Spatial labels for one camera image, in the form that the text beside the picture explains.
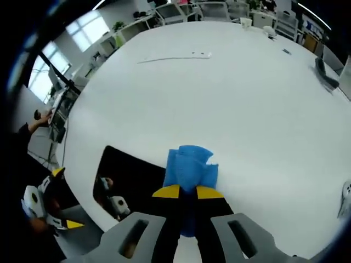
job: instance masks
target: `desk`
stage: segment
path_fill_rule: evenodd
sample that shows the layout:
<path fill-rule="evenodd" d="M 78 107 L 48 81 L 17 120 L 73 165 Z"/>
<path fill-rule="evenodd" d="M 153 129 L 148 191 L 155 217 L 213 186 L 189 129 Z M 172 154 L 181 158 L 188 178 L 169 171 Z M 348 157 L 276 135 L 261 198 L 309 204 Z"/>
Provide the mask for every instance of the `desk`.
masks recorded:
<path fill-rule="evenodd" d="M 139 64 L 193 52 L 212 55 Z M 168 149 L 201 145 L 219 163 L 217 190 L 234 212 L 268 230 L 285 253 L 315 255 L 340 227 L 351 171 L 351 104 L 322 87 L 315 58 L 286 38 L 271 41 L 259 28 L 227 22 L 138 34 L 97 70 L 70 112 L 69 187 L 107 231 L 117 221 L 93 198 L 106 145 L 161 167 Z"/>

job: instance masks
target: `black mouse pad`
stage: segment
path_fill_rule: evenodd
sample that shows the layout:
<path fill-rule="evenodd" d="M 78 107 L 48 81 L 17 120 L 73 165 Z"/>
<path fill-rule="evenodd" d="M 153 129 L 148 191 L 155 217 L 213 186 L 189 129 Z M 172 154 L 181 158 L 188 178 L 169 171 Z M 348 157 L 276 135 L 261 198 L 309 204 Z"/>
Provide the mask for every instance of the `black mouse pad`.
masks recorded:
<path fill-rule="evenodd" d="M 109 196 L 122 196 L 132 212 L 147 212 L 147 201 L 162 188 L 165 172 L 165 168 L 107 146 L 97 176 L 113 181 Z"/>

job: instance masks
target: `paper cup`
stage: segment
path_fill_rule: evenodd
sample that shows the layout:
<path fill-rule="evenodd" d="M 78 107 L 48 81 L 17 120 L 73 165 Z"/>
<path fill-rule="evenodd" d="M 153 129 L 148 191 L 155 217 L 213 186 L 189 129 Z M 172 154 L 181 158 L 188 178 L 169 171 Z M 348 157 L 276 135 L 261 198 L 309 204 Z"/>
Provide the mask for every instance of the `paper cup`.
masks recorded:
<path fill-rule="evenodd" d="M 240 24 L 246 30 L 252 25 L 252 20 L 250 18 L 240 18 Z"/>

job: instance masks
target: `blue towel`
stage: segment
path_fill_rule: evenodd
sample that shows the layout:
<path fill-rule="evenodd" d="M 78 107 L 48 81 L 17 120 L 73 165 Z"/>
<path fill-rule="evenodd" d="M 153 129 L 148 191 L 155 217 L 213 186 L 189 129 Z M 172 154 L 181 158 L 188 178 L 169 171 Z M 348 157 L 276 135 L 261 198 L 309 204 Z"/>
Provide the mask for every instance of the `blue towel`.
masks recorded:
<path fill-rule="evenodd" d="M 206 164 L 212 155 L 211 151 L 194 145 L 183 145 L 178 150 L 170 150 L 163 186 L 180 185 L 189 199 L 198 185 L 216 188 L 218 165 Z M 191 209 L 185 218 L 181 234 L 186 237 L 195 234 L 195 217 Z"/>

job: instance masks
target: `round table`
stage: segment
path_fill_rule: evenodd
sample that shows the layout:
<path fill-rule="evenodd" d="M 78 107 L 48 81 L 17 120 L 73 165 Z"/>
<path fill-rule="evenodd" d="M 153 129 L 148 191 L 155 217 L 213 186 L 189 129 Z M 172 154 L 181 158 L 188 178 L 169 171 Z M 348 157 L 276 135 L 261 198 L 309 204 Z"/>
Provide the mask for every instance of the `round table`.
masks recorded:
<path fill-rule="evenodd" d="M 107 145 L 161 167 L 170 148 L 200 145 L 214 153 L 217 190 L 233 211 L 269 231 L 283 252 L 310 258 L 340 228 L 351 171 L 351 105 L 323 87 L 314 60 L 286 38 L 228 22 L 140 33 L 102 65 L 71 110 L 69 187 L 107 231 L 117 221 L 93 198 Z M 59 161 L 63 152 L 61 143 Z"/>

